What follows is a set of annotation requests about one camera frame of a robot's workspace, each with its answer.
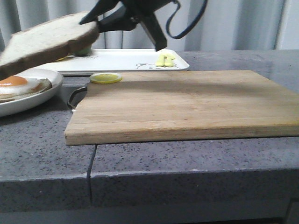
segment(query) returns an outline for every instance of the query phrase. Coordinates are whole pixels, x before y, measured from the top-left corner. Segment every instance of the green object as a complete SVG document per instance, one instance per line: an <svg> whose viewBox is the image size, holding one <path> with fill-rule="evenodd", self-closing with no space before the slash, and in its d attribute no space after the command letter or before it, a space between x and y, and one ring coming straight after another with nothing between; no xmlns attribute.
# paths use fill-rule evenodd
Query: green object
<svg viewBox="0 0 299 224"><path fill-rule="evenodd" d="M89 46L89 47L84 48L84 49L82 49L82 50L78 50L78 51L74 52L73 54L74 54L75 56L83 57L83 56L86 56L86 55L89 54L91 48L92 48L92 47Z"/></svg>

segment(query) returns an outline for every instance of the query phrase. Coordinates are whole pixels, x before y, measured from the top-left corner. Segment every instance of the speckled countertop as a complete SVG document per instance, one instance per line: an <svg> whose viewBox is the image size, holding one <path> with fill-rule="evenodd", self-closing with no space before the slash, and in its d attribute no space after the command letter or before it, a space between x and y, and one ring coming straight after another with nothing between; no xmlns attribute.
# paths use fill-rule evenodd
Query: speckled countertop
<svg viewBox="0 0 299 224"><path fill-rule="evenodd" d="M178 54L190 70L254 70L299 92L299 50ZM0 118L0 212L263 200L279 216L299 197L299 137L67 147L65 96L87 82L66 77L48 102Z"/></svg>

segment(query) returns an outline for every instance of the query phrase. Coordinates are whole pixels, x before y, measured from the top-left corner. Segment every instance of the cartoon drawing on tray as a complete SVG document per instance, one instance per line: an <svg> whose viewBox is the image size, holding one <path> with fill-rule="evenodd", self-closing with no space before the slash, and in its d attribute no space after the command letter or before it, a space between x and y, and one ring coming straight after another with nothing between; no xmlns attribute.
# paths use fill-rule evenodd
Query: cartoon drawing on tray
<svg viewBox="0 0 299 224"><path fill-rule="evenodd" d="M155 64L138 63L138 64L136 64L136 66L137 66L136 69L146 69L146 70L149 70L149 69L170 69L170 68L181 69L176 64L173 64L173 67L166 67L166 66L157 67Z"/></svg>

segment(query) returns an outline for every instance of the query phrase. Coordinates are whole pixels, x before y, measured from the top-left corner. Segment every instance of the slice of bread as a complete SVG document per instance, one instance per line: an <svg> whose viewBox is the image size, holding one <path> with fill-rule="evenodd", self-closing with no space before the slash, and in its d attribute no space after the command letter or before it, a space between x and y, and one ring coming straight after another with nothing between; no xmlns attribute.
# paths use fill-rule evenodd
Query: slice of bread
<svg viewBox="0 0 299 224"><path fill-rule="evenodd" d="M79 25L87 13L66 15L13 34L0 55L0 80L90 46L99 30L95 21Z"/></svg>

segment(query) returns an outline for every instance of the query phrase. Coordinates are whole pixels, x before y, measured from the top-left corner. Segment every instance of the yellow round slice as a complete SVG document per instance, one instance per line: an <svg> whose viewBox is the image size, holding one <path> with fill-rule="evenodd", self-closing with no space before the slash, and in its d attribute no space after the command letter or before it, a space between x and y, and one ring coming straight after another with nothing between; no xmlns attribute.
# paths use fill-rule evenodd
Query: yellow round slice
<svg viewBox="0 0 299 224"><path fill-rule="evenodd" d="M97 84L110 84L110 83L117 83L122 80L121 74L118 73L95 73L89 77L92 83Z"/></svg>
<svg viewBox="0 0 299 224"><path fill-rule="evenodd" d="M62 60L64 60L66 57L67 57L67 56L62 57L62 58L59 58L59 59L56 60L56 62L62 61Z"/></svg>

